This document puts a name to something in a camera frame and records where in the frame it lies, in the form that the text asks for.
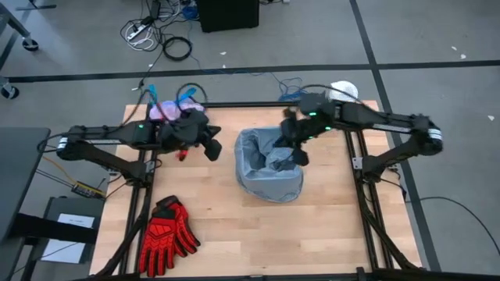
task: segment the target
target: wheel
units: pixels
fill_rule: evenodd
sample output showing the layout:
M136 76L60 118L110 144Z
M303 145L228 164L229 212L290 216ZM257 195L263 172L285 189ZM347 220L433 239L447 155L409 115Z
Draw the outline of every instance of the wheel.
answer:
M19 96L19 89L11 86L12 90L9 92L6 89L2 88L2 96L7 99L14 99Z
M38 43L31 39L31 42L33 42L33 44L28 44L28 42L26 40L23 40L23 47L27 50L27 51L30 51L30 52L35 52L38 50Z

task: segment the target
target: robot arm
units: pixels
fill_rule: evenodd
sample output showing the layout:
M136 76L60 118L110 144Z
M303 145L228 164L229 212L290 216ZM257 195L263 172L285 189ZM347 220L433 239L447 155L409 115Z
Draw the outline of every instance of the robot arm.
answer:
M186 151L191 146L205 147L210 161L219 157L221 145L213 137L220 127L208 125L207 116L188 109L171 123L135 121L118 127L73 126L59 141L57 155L67 161L87 160L123 174L128 184L148 185L148 167L139 161L126 161L95 147L95 144L124 144L133 149L160 154Z
M375 112L363 104L330 101L324 94L305 94L298 107L305 118L297 119L297 112L285 109L285 120L280 125L282 137L275 143L277 147L293 148L298 165L309 164L302 143L332 129L372 129L410 135L404 144L381 155L352 159L355 169L372 182L379 182L382 172L391 165L417 155L436 155L443 149L441 131L427 116Z

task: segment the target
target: gray floor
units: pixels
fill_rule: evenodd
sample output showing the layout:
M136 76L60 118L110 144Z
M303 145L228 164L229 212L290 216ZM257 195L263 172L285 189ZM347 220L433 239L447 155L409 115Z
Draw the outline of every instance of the gray floor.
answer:
M16 2L6 4L13 7L19 5ZM2 75L140 72L158 55L132 51L119 36L127 20L139 17L138 0L46 2L58 4L58 8L31 12L26 22L41 50L28 53L18 40L0 70ZM500 35L496 32L500 4L495 0L358 0L358 4L379 63L500 59ZM290 5L261 7L260 16L260 26L251 30L204 34L199 23L193 23L190 38L202 67L368 63L349 0L291 0ZM186 36L189 28L189 23L176 23L169 31ZM0 47L9 36L6 32L0 37ZM161 58L154 70L197 68L192 59L171 62ZM496 149L500 136L499 74L500 67L381 71L393 110L428 114L445 135L441 154L410 162L420 196L445 196L462 202L483 220L496 240L500 240L496 215L500 212L496 204L500 191L495 175L500 162ZM349 80L358 87L361 98L380 102L369 70L276 75L279 79L300 76L304 84ZM59 133L76 124L116 124L123 107L136 102L138 94L130 89L138 81L16 84L22 95L0 101L0 126L47 126ZM276 101L280 95L269 74L157 77L148 83L157 86L161 99L168 99L178 86L190 81L203 85L210 101ZM488 116L497 119L491 121ZM63 165L89 184L97 185L105 176L90 163ZM47 162L40 168L60 175ZM41 215L48 198L61 195L74 196L65 187L36 176L23 211ZM422 204L443 271L500 274L500 257L469 214L445 201ZM88 265L39 262L34 280L76 279L84 277L87 270Z

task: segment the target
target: black equipment box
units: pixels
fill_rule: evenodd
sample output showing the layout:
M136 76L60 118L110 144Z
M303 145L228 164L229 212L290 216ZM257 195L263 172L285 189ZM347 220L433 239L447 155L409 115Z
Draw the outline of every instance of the black equipment box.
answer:
M196 0L203 32L259 25L259 0Z

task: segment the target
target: wastebasket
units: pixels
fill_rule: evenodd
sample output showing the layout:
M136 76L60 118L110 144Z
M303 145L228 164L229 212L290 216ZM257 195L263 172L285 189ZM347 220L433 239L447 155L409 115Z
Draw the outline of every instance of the wastebasket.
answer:
M242 130L234 145L236 177L243 189L266 201L293 201L302 190L302 169L290 148L275 148L279 127Z

